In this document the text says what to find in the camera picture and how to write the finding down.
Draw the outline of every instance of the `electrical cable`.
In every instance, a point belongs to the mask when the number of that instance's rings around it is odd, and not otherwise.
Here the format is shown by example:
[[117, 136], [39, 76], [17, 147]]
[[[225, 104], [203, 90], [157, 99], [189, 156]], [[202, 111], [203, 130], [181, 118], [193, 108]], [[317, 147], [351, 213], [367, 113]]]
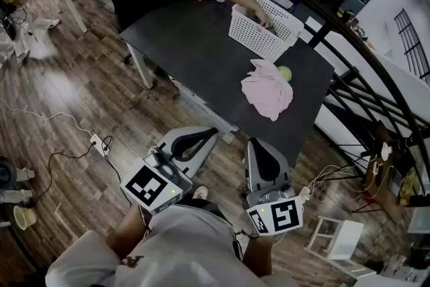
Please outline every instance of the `electrical cable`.
[[38, 198], [36, 199], [36, 201], [34, 201], [34, 203], [32, 204], [32, 206], [33, 206], [33, 207], [35, 207], [35, 206], [36, 206], [36, 204], [38, 203], [38, 201], [40, 200], [40, 198], [41, 198], [44, 194], [46, 194], [46, 193], [48, 192], [48, 190], [51, 188], [51, 185], [52, 185], [52, 172], [51, 172], [50, 164], [51, 164], [51, 159], [52, 159], [52, 157], [53, 157], [53, 156], [55, 156], [55, 155], [62, 155], [62, 156], [64, 156], [64, 157], [67, 157], [67, 158], [70, 158], [70, 159], [80, 159], [80, 158], [84, 157], [85, 155], [87, 155], [87, 154], [89, 153], [89, 151], [91, 150], [91, 147], [92, 147], [92, 146], [94, 146], [94, 145], [95, 145], [95, 143], [94, 143], [94, 142], [92, 142], [92, 143], [91, 143], [91, 146], [88, 148], [87, 152], [85, 152], [84, 154], [82, 154], [82, 155], [80, 155], [80, 156], [78, 156], [78, 157], [76, 157], [76, 156], [71, 156], [71, 155], [66, 155], [66, 154], [65, 154], [65, 153], [63, 153], [63, 152], [55, 152], [55, 153], [51, 154], [51, 156], [49, 156], [49, 161], [48, 161], [48, 172], [49, 172], [49, 178], [50, 178], [50, 180], [49, 180], [49, 185], [48, 185], [48, 187], [46, 188], [46, 190], [45, 190], [44, 192], [42, 192], [42, 193], [38, 196]]
[[25, 13], [25, 15], [26, 15], [26, 17], [22, 20], [22, 22], [21, 23], [18, 23], [17, 21], [15, 21], [15, 18], [13, 18], [12, 17], [12, 15], [11, 15], [11, 19], [15, 22], [15, 24], [17, 24], [17, 25], [19, 25], [19, 26], [21, 26], [22, 24], [24, 24], [24, 22], [27, 20], [27, 12], [25, 11], [25, 9], [22, 7], [22, 5], [21, 4], [18, 4], [19, 6], [21, 6], [21, 9], [20, 10], [15, 10], [15, 12], [20, 12], [20, 11], [24, 11], [24, 13]]
[[244, 235], [244, 236], [247, 236], [248, 238], [250, 238], [250, 239], [257, 239], [258, 237], [260, 237], [259, 235], [255, 235], [255, 236], [253, 236], [253, 235], [249, 235], [248, 233], [246, 233], [243, 229], [241, 229], [239, 232], [234, 232], [234, 234], [237, 236], [237, 235]]
[[356, 197], [356, 198], [354, 198], [354, 199], [351, 199], [351, 200], [347, 200], [347, 201], [345, 201], [345, 202], [350, 202], [350, 201], [354, 201], [354, 200], [356, 200], [356, 199], [358, 199], [358, 198], [360, 198], [360, 197], [364, 197], [364, 198], [367, 198], [368, 200], [372, 200], [372, 199], [374, 199], [375, 197], [376, 197], [376, 195], [378, 195], [378, 192], [380, 191], [380, 189], [381, 189], [381, 187], [382, 187], [382, 184], [384, 184], [384, 181], [385, 181], [385, 179], [387, 178], [387, 176], [388, 176], [388, 169], [389, 168], [393, 168], [394, 166], [393, 165], [390, 165], [388, 168], [387, 168], [387, 171], [386, 171], [386, 173], [385, 173], [385, 176], [384, 176], [384, 179], [382, 180], [382, 182], [381, 182], [381, 184], [379, 185], [379, 187], [378, 187], [378, 190], [376, 190], [376, 193], [375, 193], [375, 195], [372, 195], [371, 193], [369, 193], [370, 194], [370, 197], [367, 197], [366, 195], [359, 195], [358, 197]]
[[[353, 169], [354, 167], [356, 167], [357, 165], [353, 165], [353, 166], [350, 166], [350, 167], [344, 167], [344, 168], [340, 168], [340, 167], [338, 167], [338, 166], [336, 166], [336, 165], [327, 165], [324, 169], [322, 169], [321, 170], [321, 172], [308, 184], [308, 188], [310, 189], [310, 193], [309, 193], [309, 196], [310, 196], [310, 198], [312, 198], [313, 197], [313, 195], [314, 195], [314, 193], [315, 193], [315, 191], [317, 190], [317, 189], [319, 189], [319, 187], [320, 186], [323, 186], [323, 188], [319, 191], [319, 193], [316, 195], [316, 199], [319, 201], [319, 202], [321, 202], [321, 200], [319, 199], [319, 195], [320, 195], [320, 193], [325, 189], [325, 179], [326, 178], [328, 178], [328, 175], [331, 175], [331, 174], [336, 174], [336, 173], [342, 173], [342, 174], [345, 174], [345, 175], [352, 175], [352, 176], [354, 176], [354, 174], [351, 174], [351, 173], [346, 173], [346, 172], [344, 172], [344, 171], [347, 171], [347, 170], [349, 170], [349, 169]], [[328, 173], [323, 173], [324, 172], [324, 170], [327, 168], [327, 167], [336, 167], [337, 169], [339, 169], [338, 171], [335, 171], [335, 172], [328, 172]], [[315, 183], [317, 182], [317, 179], [318, 178], [321, 178], [321, 177], [324, 177], [324, 176], [326, 176], [322, 181], [320, 181], [319, 182], [319, 184], [316, 186], [315, 185]], [[367, 187], [365, 190], [355, 190], [355, 189], [352, 189], [351, 187], [349, 187], [348, 185], [346, 185], [347, 186], [347, 188], [349, 188], [350, 190], [352, 190], [353, 192], [357, 192], [357, 193], [363, 193], [363, 192], [365, 192], [366, 190], [368, 190], [371, 186], [372, 186], [372, 184], [373, 184], [373, 182], [374, 182], [374, 178], [373, 178], [373, 180], [372, 180], [372, 183], [369, 185], [369, 187]]]
[[287, 234], [287, 232], [284, 232], [284, 234], [282, 235], [282, 237], [280, 239], [278, 239], [275, 243], [273, 243], [272, 247], [274, 247], [276, 244], [278, 244], [282, 239], [284, 239], [285, 235]]
[[[105, 140], [106, 140], [107, 138], [109, 138], [109, 139], [110, 139], [108, 144], [106, 144], [106, 143], [105, 143]], [[111, 144], [112, 140], [113, 140], [113, 136], [112, 136], [112, 135], [108, 135], [107, 137], [105, 137], [105, 138], [102, 140], [102, 143], [105, 145], [105, 148], [108, 148], [108, 147], [110, 146], [110, 144]], [[118, 176], [118, 181], [120, 182], [120, 189], [121, 189], [122, 195], [124, 195], [124, 197], [126, 198], [126, 200], [128, 201], [128, 203], [129, 203], [129, 205], [130, 205], [130, 207], [131, 207], [131, 206], [132, 206], [131, 201], [128, 199], [128, 197], [127, 197], [126, 193], [124, 193], [123, 189], [121, 188], [121, 177], [120, 177], [120, 174], [119, 174], [119, 173], [118, 173], [118, 171], [115, 169], [115, 167], [112, 165], [112, 163], [109, 161], [109, 159], [107, 158], [108, 156], [106, 156], [106, 155], [105, 155], [105, 148], [103, 149], [103, 156], [105, 157], [105, 160], [106, 160], [106, 161], [107, 161], [107, 163], [110, 165], [110, 167], [111, 167], [111, 168], [116, 172], [116, 175]]]
[[79, 127], [79, 126], [78, 126], [78, 122], [76, 121], [76, 118], [74, 118], [74, 117], [73, 117], [73, 116], [71, 116], [71, 115], [65, 114], [64, 112], [59, 112], [59, 113], [57, 113], [57, 114], [55, 114], [55, 115], [51, 116], [50, 118], [46, 118], [46, 117], [44, 117], [44, 116], [41, 116], [41, 115], [39, 115], [39, 114], [36, 114], [35, 112], [28, 112], [28, 111], [26, 111], [26, 110], [20, 110], [20, 109], [16, 109], [16, 108], [12, 109], [12, 108], [9, 106], [9, 104], [7, 104], [7, 103], [6, 103], [6, 101], [5, 101], [4, 99], [2, 99], [2, 98], [0, 98], [0, 101], [2, 101], [2, 102], [3, 102], [3, 103], [4, 103], [4, 104], [9, 108], [9, 110], [10, 110], [11, 112], [24, 112], [24, 113], [27, 113], [27, 114], [35, 115], [35, 116], [37, 116], [37, 117], [39, 117], [39, 118], [43, 118], [44, 120], [47, 120], [47, 121], [52, 120], [53, 118], [57, 117], [58, 115], [64, 115], [64, 116], [70, 117], [70, 118], [72, 118], [72, 119], [75, 121], [75, 126], [76, 126], [79, 130], [82, 130], [83, 132], [87, 132], [89, 135], [93, 136], [93, 135], [92, 135], [92, 133], [91, 133], [89, 130], [83, 129], [83, 128], [81, 128], [81, 127]]

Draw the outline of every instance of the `wooden floor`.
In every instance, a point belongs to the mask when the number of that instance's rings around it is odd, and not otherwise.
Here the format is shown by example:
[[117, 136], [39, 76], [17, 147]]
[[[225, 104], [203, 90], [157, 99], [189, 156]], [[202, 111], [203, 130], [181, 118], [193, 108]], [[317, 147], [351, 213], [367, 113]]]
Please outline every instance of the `wooden floor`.
[[[48, 0], [30, 1], [29, 7], [41, 16], [58, 17], [62, 23], [52, 31], [28, 37], [31, 58], [24, 66], [18, 66], [13, 59], [0, 72], [1, 76], [5, 71], [0, 97], [13, 108], [47, 117], [57, 112], [72, 114], [79, 126], [90, 132], [102, 137], [112, 135], [110, 159], [123, 177], [134, 159], [144, 157], [162, 135], [172, 128], [198, 124], [198, 120], [181, 103], [179, 92], [170, 80], [157, 77], [157, 84], [148, 90], [133, 63], [122, 63], [127, 50], [110, 24], [113, 10], [110, 0], [73, 1], [88, 27], [86, 34], [64, 2], [60, 2], [62, 13], [58, 15]], [[71, 118], [59, 116], [47, 121], [30, 114], [12, 113], [1, 102], [0, 129], [0, 155], [9, 157], [16, 167], [29, 167], [36, 172], [35, 179], [20, 183], [17, 188], [31, 189], [36, 196], [48, 187], [47, 164], [51, 153], [81, 155], [89, 146], [89, 135], [78, 130]], [[198, 174], [196, 185], [207, 185], [209, 199], [219, 204], [229, 221], [238, 229], [249, 231], [251, 227], [240, 198], [245, 186], [245, 167], [241, 161], [246, 140], [241, 132], [229, 145], [219, 140]], [[292, 170], [296, 192], [326, 165], [344, 164], [328, 142], [312, 129]], [[36, 205], [38, 222], [26, 231], [13, 226], [41, 266], [49, 266], [85, 231], [93, 229], [107, 236], [128, 209], [115, 172], [95, 149], [79, 160], [57, 155], [51, 168], [52, 186]], [[361, 188], [358, 181], [327, 182], [325, 189], [305, 204], [303, 228], [288, 233], [273, 250], [274, 270], [287, 271], [301, 286], [338, 287], [350, 280], [303, 250], [319, 214], [365, 224], [355, 251], [360, 262], [408, 253], [411, 242], [406, 229], [410, 214], [404, 210], [404, 222], [396, 226], [384, 212], [351, 215], [351, 210], [366, 201], [361, 198], [349, 201], [358, 194], [347, 186]], [[61, 220], [54, 215], [58, 205]], [[13, 206], [1, 207], [11, 219]], [[0, 284], [4, 285], [22, 281], [24, 274], [34, 271], [7, 229], [0, 229], [0, 267]]]

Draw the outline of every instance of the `plug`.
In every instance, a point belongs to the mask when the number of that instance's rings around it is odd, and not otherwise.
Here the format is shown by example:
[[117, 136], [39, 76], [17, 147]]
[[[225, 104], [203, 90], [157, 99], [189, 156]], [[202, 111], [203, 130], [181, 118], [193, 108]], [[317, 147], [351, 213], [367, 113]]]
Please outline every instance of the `plug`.
[[378, 174], [379, 166], [382, 164], [379, 164], [377, 161], [374, 163], [374, 168], [372, 170], [372, 173], [376, 176]]
[[305, 203], [310, 199], [310, 189], [308, 187], [303, 187], [298, 195], [302, 197], [302, 203]]

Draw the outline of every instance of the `black railing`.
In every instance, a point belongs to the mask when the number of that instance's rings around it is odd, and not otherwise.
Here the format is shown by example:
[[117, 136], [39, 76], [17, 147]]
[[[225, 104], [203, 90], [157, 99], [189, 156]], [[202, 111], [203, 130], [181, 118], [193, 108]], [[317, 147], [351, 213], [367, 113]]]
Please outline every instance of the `black railing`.
[[394, 21], [399, 29], [398, 34], [402, 38], [404, 55], [406, 55], [409, 70], [419, 79], [424, 80], [426, 84], [430, 85], [429, 61], [408, 14], [403, 9], [394, 18]]
[[[313, 35], [313, 38], [309, 42], [309, 45], [312, 47], [316, 47], [318, 44], [324, 44], [347, 68], [347, 76], [345, 76], [345, 79], [343, 79], [343, 76], [336, 76], [334, 83], [337, 84], [337, 86], [341, 86], [343, 90], [346, 93], [350, 94], [350, 100], [356, 102], [360, 105], [360, 107], [363, 108], [364, 112], [369, 116], [370, 121], [372, 123], [376, 123], [375, 116], [371, 113], [371, 110], [374, 110], [375, 107], [369, 107], [367, 104], [362, 102], [362, 97], [357, 95], [357, 93], [353, 92], [351, 88], [351, 84], [348, 83], [351, 79], [357, 79], [365, 89], [365, 92], [370, 95], [374, 99], [374, 103], [377, 107], [380, 108], [380, 112], [389, 119], [393, 129], [395, 130], [398, 137], [402, 137], [402, 134], [400, 132], [400, 129], [398, 127], [399, 120], [393, 118], [392, 113], [396, 116], [398, 116], [398, 113], [390, 111], [386, 104], [382, 101], [382, 98], [370, 87], [369, 83], [360, 75], [359, 71], [335, 48], [333, 47], [327, 40], [325, 40], [325, 36], [331, 31], [334, 30], [338, 32], [340, 35], [356, 49], [356, 51], [364, 58], [364, 60], [373, 68], [377, 76], [381, 79], [381, 81], [385, 84], [386, 88], [391, 93], [394, 104], [396, 105], [397, 109], [400, 110], [402, 113], [402, 119], [404, 121], [401, 121], [400, 124], [407, 125], [410, 130], [412, 131], [414, 137], [416, 138], [416, 142], [418, 145], [418, 148], [420, 150], [421, 156], [423, 158], [423, 162], [425, 165], [425, 168], [427, 170], [427, 174], [430, 177], [430, 160], [429, 160], [429, 154], [427, 152], [427, 148], [425, 146], [423, 136], [420, 132], [420, 126], [417, 124], [416, 116], [411, 112], [411, 109], [409, 108], [405, 98], [403, 97], [402, 93], [400, 92], [399, 88], [397, 87], [396, 83], [392, 79], [392, 77], [388, 74], [387, 70], [382, 66], [380, 61], [373, 55], [373, 53], [370, 51], [370, 49], [361, 41], [361, 39], [351, 30], [339, 17], [337, 17], [334, 13], [331, 13], [328, 11], [323, 4], [321, 4], [317, 0], [298, 0], [309, 8], [309, 10], [315, 12], [317, 16], [319, 16], [322, 20], [325, 21], [325, 24], [322, 26], [322, 28], [315, 32], [312, 28], [307, 26], [305, 24], [305, 30], [310, 32]], [[329, 93], [347, 110], [353, 113], [351, 108], [341, 99], [339, 94], [335, 92], [333, 89], [333, 84], [331, 89], [329, 90]], [[362, 119], [360, 116], [354, 117], [358, 122], [362, 122]], [[365, 123], [361, 123], [359, 127], [365, 127]], [[421, 188], [423, 189], [423, 192], [425, 192], [425, 188], [423, 185], [423, 182], [421, 180], [421, 175], [417, 171], [417, 168], [415, 168], [415, 171], [417, 172], [417, 177], [419, 178]]]

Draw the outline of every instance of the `white cable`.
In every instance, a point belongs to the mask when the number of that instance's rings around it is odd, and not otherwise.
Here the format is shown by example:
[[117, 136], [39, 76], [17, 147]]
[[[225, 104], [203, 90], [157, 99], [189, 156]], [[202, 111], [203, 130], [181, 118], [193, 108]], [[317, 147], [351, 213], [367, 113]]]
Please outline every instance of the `white cable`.
[[67, 115], [67, 114], [65, 114], [64, 112], [59, 112], [59, 113], [57, 113], [57, 114], [55, 114], [55, 115], [53, 115], [53, 116], [51, 116], [50, 118], [46, 118], [46, 117], [44, 117], [44, 116], [41, 116], [41, 115], [38, 115], [38, 114], [36, 114], [36, 113], [34, 113], [34, 112], [27, 112], [27, 111], [25, 111], [25, 110], [20, 110], [20, 109], [12, 109], [11, 107], [9, 107], [9, 104], [7, 104], [2, 98], [0, 98], [0, 101], [2, 101], [8, 108], [9, 108], [9, 110], [11, 111], [11, 112], [24, 112], [24, 113], [27, 113], [27, 114], [31, 114], [31, 115], [36, 115], [37, 117], [39, 117], [39, 118], [43, 118], [43, 119], [45, 119], [45, 120], [51, 120], [51, 119], [53, 119], [54, 117], [56, 117], [56, 116], [58, 116], [58, 115], [64, 115], [64, 116], [67, 116], [67, 117], [70, 117], [70, 118], [72, 118], [74, 121], [75, 121], [75, 125], [76, 125], [76, 127], [79, 129], [79, 130], [82, 130], [83, 132], [87, 132], [89, 135], [91, 135], [91, 136], [93, 136], [92, 134], [91, 134], [91, 132], [90, 131], [88, 131], [88, 130], [86, 130], [86, 129], [83, 129], [83, 128], [81, 128], [81, 127], [79, 127], [78, 126], [78, 122], [76, 121], [76, 118], [74, 118], [73, 116], [71, 116], [71, 115]]
[[[377, 157], [374, 157], [372, 160], [369, 160], [369, 161], [367, 161], [368, 163], [371, 163], [372, 161], [374, 161], [375, 159], [376, 159]], [[325, 175], [329, 175], [329, 174], [335, 174], [335, 173], [342, 173], [343, 171], [347, 171], [347, 170], [349, 170], [349, 169], [352, 169], [352, 168], [354, 168], [354, 167], [357, 167], [357, 166], [359, 166], [359, 164], [357, 164], [357, 165], [353, 165], [353, 166], [350, 166], [350, 167], [344, 167], [344, 168], [340, 168], [340, 167], [338, 167], [338, 166], [336, 166], [336, 165], [327, 165], [324, 169], [322, 169], [321, 170], [321, 172], [308, 184], [308, 188], [310, 188], [310, 185], [311, 184], [313, 184], [313, 189], [312, 189], [312, 191], [311, 191], [311, 193], [310, 193], [310, 197], [312, 197], [313, 196], [313, 194], [314, 194], [314, 192], [315, 192], [315, 190], [316, 189], [318, 189], [318, 187], [322, 184], [322, 183], [324, 183], [324, 180], [322, 180], [317, 186], [315, 186], [315, 183], [317, 182], [317, 179], [318, 178], [320, 178], [320, 177], [322, 177], [322, 176], [325, 176]], [[324, 172], [324, 170], [327, 168], [327, 167], [336, 167], [337, 169], [339, 169], [338, 171], [334, 171], [334, 172], [328, 172], [328, 173], [324, 173], [323, 174], [323, 172]], [[350, 190], [352, 190], [353, 192], [363, 192], [363, 191], [365, 191], [365, 190], [354, 190], [354, 189], [352, 189], [352, 188], [350, 188], [349, 186], [347, 186]]]
[[[348, 173], [348, 172], [340, 172], [340, 171], [337, 171], [336, 173], [342, 173], [342, 174], [344, 174], [344, 175], [350, 175], [350, 176], [356, 176], [356, 175], [354, 175], [353, 173]], [[318, 184], [318, 186], [315, 188], [316, 190], [322, 185], [323, 187], [322, 187], [322, 189], [320, 189], [320, 191], [318, 192], [318, 194], [316, 195], [316, 199], [319, 201], [319, 202], [322, 202], [321, 200], [320, 200], [320, 194], [321, 194], [321, 192], [325, 189], [325, 186], [326, 186], [326, 184], [325, 184], [325, 180], [326, 180], [326, 178], [324, 178], [322, 181], [321, 181], [321, 183], [320, 184]]]
[[279, 241], [277, 241], [276, 243], [274, 243], [272, 245], [272, 247], [274, 247], [276, 244], [278, 244], [282, 239], [284, 239], [284, 236], [287, 234], [287, 232], [284, 232], [284, 234], [282, 235], [281, 239]]

